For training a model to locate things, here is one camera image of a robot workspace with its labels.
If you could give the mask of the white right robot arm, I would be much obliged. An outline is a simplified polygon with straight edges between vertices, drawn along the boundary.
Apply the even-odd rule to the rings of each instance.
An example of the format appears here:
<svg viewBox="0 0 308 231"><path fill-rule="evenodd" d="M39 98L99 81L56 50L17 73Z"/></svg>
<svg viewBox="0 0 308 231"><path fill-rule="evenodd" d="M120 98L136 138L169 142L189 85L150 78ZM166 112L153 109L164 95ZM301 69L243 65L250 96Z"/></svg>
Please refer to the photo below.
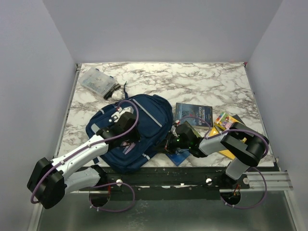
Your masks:
<svg viewBox="0 0 308 231"><path fill-rule="evenodd" d="M239 183L239 178L251 167L257 167L269 151L269 140L260 133L239 122L229 129L210 137L195 134L189 123L177 125L167 135L165 150L173 154L177 149L188 150L197 158L229 150L235 158L226 167L221 177L222 185L228 189Z"/></svg>

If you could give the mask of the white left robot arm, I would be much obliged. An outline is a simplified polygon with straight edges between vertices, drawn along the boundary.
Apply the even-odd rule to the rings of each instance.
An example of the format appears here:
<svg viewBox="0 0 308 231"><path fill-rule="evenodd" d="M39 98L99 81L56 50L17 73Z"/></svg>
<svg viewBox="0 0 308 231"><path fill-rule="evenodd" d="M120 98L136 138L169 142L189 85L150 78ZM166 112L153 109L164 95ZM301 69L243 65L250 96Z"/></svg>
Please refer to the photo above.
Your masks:
<svg viewBox="0 0 308 231"><path fill-rule="evenodd" d="M94 158L120 147L122 143L136 140L138 119L138 115L124 112L73 151L52 160L45 157L38 160L27 183L32 193L30 202L40 203L49 209L72 191L87 187L102 190L107 179L99 166L83 171L80 168Z"/></svg>

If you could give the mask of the purple highlighter marker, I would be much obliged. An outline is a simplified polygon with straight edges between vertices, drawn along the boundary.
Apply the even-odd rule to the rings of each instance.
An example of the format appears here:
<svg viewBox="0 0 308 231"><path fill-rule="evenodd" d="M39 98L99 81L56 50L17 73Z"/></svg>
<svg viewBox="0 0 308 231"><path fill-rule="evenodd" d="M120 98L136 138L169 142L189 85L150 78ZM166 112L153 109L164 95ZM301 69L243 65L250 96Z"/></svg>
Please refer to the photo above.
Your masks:
<svg viewBox="0 0 308 231"><path fill-rule="evenodd" d="M130 145L125 147L125 149L123 150L123 153L128 154L134 147L135 147L135 143L131 143Z"/></svg>

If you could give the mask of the navy blue student backpack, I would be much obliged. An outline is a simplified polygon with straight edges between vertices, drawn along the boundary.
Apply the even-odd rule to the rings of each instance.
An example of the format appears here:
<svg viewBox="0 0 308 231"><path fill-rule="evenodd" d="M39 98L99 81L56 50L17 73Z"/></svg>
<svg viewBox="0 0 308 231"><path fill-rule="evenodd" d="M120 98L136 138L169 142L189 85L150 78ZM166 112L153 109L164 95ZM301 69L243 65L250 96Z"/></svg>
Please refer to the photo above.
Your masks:
<svg viewBox="0 0 308 231"><path fill-rule="evenodd" d="M109 104L98 111L86 125L88 138L97 130L108 126L124 112L139 116L137 129L141 136L135 147L124 154L127 145L117 147L99 157L113 170L119 173L131 173L139 170L158 152L158 146L166 138L173 123L172 107L168 100L158 95L138 94L122 102Z"/></svg>

